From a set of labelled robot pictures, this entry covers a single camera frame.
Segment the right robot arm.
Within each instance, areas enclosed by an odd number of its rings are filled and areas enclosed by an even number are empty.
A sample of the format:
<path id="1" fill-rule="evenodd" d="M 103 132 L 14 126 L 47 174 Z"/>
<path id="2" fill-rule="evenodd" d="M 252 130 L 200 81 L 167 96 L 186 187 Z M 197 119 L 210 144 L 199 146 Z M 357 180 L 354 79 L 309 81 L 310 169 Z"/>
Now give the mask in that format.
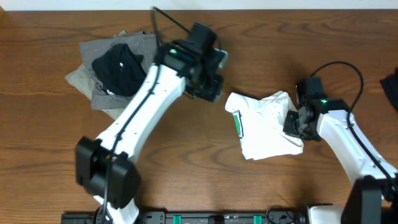
<path id="1" fill-rule="evenodd" d="M 324 140 L 344 168 L 352 189 L 343 208 L 309 205 L 307 223 L 397 223 L 397 168 L 388 163 L 356 124 L 343 100 L 317 99 L 289 110 L 286 135 Z"/>

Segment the dark cloth at right edge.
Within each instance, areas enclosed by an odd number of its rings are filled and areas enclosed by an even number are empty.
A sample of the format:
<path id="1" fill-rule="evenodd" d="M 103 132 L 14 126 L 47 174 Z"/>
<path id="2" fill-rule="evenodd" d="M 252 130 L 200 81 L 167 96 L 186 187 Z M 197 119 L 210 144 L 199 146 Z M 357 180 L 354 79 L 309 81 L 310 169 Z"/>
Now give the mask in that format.
<path id="1" fill-rule="evenodd" d="M 398 96 L 398 82 L 397 82 L 397 68 L 395 68 L 394 73 L 388 75 L 386 78 L 380 80 L 380 84 L 384 93 L 387 96 L 387 99 L 394 107 L 396 111 L 398 111 L 397 106 L 397 96 Z"/>

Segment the grey folded shorts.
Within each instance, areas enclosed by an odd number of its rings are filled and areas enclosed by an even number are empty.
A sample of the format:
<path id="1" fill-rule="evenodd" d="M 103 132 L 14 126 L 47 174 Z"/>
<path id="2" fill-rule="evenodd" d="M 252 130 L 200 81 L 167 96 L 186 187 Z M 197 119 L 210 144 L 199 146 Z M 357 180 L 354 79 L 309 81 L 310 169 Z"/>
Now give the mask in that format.
<path id="1" fill-rule="evenodd" d="M 91 108 L 125 108 L 143 84 L 155 50 L 155 35 L 144 31 L 81 42 L 83 65 L 93 72 Z"/>

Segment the black folded garment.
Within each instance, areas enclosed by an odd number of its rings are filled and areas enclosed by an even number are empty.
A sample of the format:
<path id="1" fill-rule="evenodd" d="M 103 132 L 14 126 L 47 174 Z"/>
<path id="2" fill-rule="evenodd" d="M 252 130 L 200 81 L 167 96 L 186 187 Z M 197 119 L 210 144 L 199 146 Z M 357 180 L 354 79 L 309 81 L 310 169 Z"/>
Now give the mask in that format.
<path id="1" fill-rule="evenodd" d="M 128 44 L 116 44 L 91 66 L 105 88 L 115 95 L 133 96 L 146 78 L 143 55 L 134 55 Z"/>

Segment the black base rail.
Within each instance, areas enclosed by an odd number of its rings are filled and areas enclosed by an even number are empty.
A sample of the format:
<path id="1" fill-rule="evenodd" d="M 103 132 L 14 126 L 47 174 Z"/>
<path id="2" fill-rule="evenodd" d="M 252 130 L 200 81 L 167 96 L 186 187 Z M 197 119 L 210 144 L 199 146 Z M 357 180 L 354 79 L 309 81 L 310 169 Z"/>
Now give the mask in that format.
<path id="1" fill-rule="evenodd" d="M 140 212 L 138 210 L 109 209 L 104 222 L 136 224 L 306 224 L 309 221 L 305 212 L 281 209 L 264 213 Z"/>

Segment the beige folded garment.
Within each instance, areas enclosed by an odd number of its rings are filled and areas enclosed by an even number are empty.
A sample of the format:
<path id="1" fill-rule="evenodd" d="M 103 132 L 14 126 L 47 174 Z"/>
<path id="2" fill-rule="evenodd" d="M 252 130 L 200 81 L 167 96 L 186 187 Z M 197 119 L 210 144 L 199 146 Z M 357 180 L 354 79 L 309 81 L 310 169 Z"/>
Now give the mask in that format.
<path id="1" fill-rule="evenodd" d="M 98 80 L 94 71 L 81 64 L 65 79 L 91 101 L 91 109 L 101 110 L 116 120 L 131 101 L 130 96 L 119 96 L 111 93 Z"/>

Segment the white t-shirt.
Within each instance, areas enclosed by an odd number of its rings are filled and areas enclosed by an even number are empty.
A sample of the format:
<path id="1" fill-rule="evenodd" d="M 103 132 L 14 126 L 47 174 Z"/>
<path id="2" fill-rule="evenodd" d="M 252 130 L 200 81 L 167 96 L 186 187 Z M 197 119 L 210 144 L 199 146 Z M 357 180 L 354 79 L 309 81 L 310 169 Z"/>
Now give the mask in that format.
<path id="1" fill-rule="evenodd" d="M 261 100 L 231 93 L 224 108 L 233 115 L 245 159 L 303 153 L 303 141 L 283 132 L 287 112 L 296 112 L 288 93 L 278 91 Z"/>

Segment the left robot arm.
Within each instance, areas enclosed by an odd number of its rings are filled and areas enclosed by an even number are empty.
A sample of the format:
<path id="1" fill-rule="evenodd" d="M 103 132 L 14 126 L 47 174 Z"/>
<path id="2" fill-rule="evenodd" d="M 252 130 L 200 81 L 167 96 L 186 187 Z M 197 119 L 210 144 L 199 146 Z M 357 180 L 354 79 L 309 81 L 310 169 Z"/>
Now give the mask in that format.
<path id="1" fill-rule="evenodd" d="M 175 40 L 157 49 L 140 89 L 119 117 L 96 139 L 82 137 L 75 148 L 76 181 L 101 205 L 94 223 L 134 223 L 141 184 L 136 168 L 141 149 L 163 114 L 185 91 L 215 102 L 228 61 L 225 50 Z"/>

